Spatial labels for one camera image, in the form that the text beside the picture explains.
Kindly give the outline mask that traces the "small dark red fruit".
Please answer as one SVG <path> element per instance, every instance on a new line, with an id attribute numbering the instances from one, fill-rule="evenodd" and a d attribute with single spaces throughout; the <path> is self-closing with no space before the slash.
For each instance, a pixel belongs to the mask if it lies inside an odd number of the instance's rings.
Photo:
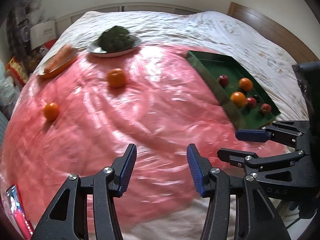
<path id="1" fill-rule="evenodd" d="M 272 107 L 267 103 L 263 103 L 260 106 L 260 112 L 263 113 L 264 115 L 269 114 L 271 110 L 272 110 Z"/>

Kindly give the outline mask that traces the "dark purple plum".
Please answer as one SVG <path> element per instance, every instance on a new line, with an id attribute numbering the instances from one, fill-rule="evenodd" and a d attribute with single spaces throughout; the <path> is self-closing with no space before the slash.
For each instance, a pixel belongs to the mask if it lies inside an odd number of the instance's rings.
<path id="1" fill-rule="evenodd" d="M 255 95 L 253 95 L 253 98 L 257 101 L 257 103 L 260 102 L 260 96 L 259 95 L 255 94 Z"/>

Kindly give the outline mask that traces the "red tomato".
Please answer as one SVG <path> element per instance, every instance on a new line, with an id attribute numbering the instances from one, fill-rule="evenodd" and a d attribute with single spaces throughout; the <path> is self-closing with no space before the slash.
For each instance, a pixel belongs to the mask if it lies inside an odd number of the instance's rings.
<path id="1" fill-rule="evenodd" d="M 254 109 L 257 106 L 257 100 L 253 97 L 247 97 L 246 98 L 246 104 L 245 107 L 249 110 Z"/>

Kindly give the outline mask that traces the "small orange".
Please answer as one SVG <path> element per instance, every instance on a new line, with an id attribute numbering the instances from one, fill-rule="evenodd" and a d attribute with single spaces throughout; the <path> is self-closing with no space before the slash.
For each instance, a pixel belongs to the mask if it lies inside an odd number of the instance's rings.
<path id="1" fill-rule="evenodd" d="M 230 100 L 237 107 L 243 108 L 246 104 L 246 96 L 242 92 L 234 92 L 230 96 Z"/>
<path id="2" fill-rule="evenodd" d="M 44 117 L 47 121 L 54 121 L 60 113 L 60 109 L 57 103 L 47 103 L 43 108 Z"/>

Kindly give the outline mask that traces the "large orange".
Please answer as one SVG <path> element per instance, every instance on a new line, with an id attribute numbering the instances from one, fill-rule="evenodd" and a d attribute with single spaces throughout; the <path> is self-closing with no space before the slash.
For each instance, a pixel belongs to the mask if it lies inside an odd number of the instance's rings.
<path id="1" fill-rule="evenodd" d="M 239 88 L 245 92 L 249 92 L 253 89 L 253 82 L 248 78 L 241 78 L 239 80 Z"/>

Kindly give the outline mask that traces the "red apple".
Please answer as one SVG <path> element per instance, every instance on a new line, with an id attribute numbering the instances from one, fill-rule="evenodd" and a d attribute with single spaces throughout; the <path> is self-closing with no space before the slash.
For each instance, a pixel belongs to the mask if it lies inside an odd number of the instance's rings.
<path id="1" fill-rule="evenodd" d="M 227 75 L 220 75 L 218 78 L 218 82 L 221 87 L 226 88 L 229 84 L 229 78 Z"/>

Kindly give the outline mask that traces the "pink plastic sheet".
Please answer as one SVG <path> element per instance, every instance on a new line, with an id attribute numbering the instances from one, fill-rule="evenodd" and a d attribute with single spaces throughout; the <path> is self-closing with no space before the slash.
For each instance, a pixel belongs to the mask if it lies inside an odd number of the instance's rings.
<path id="1" fill-rule="evenodd" d="M 1 150 L 1 191 L 16 185 L 25 215 L 37 224 L 71 173 L 96 174 L 137 146 L 128 190 L 116 199 L 124 232 L 185 208 L 198 197 L 186 158 L 189 144 L 214 166 L 220 148 L 282 154 L 275 142 L 238 141 L 215 96 L 186 60 L 188 48 L 143 46 L 114 59 L 81 52 L 61 75 L 32 75 L 22 89 Z M 107 73 L 121 68 L 126 85 L 111 88 Z M 43 108 L 58 104 L 47 121 Z"/>

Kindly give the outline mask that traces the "wooden headboard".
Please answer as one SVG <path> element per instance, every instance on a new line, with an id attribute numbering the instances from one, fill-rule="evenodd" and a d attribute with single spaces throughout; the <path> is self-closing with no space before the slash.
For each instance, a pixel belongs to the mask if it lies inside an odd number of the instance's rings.
<path id="1" fill-rule="evenodd" d="M 297 63 L 319 61 L 303 41 L 271 18 L 234 2 L 230 3 L 227 15 L 244 22 L 264 38 L 286 50 Z"/>

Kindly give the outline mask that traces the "translucent plastic bag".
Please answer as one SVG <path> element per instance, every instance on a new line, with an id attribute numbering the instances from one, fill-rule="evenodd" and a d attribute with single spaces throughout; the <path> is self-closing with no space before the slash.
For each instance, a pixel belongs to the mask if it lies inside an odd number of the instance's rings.
<path id="1" fill-rule="evenodd" d="M 20 96 L 20 90 L 15 86 L 13 78 L 6 73 L 3 62 L 1 61 L 0 70 L 0 106 L 1 112 L 10 120 L 16 102 Z"/>

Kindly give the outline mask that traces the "orange on sheet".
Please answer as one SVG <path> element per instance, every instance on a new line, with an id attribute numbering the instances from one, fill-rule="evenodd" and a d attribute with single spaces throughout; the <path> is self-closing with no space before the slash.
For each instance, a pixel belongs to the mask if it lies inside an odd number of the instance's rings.
<path id="1" fill-rule="evenodd" d="M 112 69 L 107 73 L 108 85 L 111 88 L 121 88 L 126 85 L 126 74 L 121 68 Z"/>

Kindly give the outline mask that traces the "red yellow snack package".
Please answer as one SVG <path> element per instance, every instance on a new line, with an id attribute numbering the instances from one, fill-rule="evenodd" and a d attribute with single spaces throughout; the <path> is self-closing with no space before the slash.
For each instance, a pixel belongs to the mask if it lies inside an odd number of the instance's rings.
<path id="1" fill-rule="evenodd" d="M 19 61 L 16 57 L 12 57 L 6 66 L 6 70 L 8 70 L 14 80 L 21 86 L 24 87 L 28 82 L 28 75 L 22 65 L 20 65 Z"/>

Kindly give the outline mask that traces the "orange carrot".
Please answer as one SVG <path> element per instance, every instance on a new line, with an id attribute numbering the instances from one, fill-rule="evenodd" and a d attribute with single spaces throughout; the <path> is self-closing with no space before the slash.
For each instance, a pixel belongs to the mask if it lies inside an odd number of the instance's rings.
<path id="1" fill-rule="evenodd" d="M 60 65 L 72 52 L 73 48 L 70 44 L 65 44 L 59 51 L 48 61 L 44 72 L 49 73 Z"/>

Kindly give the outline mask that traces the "green leafy vegetable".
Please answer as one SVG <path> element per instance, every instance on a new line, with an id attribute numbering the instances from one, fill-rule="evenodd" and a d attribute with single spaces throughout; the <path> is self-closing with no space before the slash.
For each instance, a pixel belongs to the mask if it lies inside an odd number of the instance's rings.
<path id="1" fill-rule="evenodd" d="M 123 44 L 127 46 L 127 44 L 131 42 L 129 40 L 129 35 L 130 32 L 126 28 L 115 25 L 114 27 L 107 29 L 100 35 L 100 37 L 98 38 L 99 45 L 104 50 L 107 50 L 106 46 L 113 42 L 120 42 L 119 47 L 122 47 Z"/>

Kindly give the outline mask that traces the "floral white bedsheet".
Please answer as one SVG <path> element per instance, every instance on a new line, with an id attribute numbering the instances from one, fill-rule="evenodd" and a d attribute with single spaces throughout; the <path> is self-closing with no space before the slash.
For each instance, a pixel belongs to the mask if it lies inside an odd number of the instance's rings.
<path id="1" fill-rule="evenodd" d="M 256 78 L 280 110 L 280 120 L 306 120 L 308 111 L 292 65 L 293 57 L 249 25 L 220 12 L 88 11 L 58 38 L 46 56 L 64 44 L 86 48 L 106 29 L 127 28 L 147 44 L 199 46 L 233 57 Z"/>

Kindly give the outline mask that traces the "white cardboard box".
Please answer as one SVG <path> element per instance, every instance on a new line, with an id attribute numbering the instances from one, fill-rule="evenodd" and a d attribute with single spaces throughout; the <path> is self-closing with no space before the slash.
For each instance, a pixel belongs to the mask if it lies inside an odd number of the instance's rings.
<path id="1" fill-rule="evenodd" d="M 42 22 L 30 29 L 30 45 L 32 50 L 54 39 L 56 39 L 55 21 Z"/>

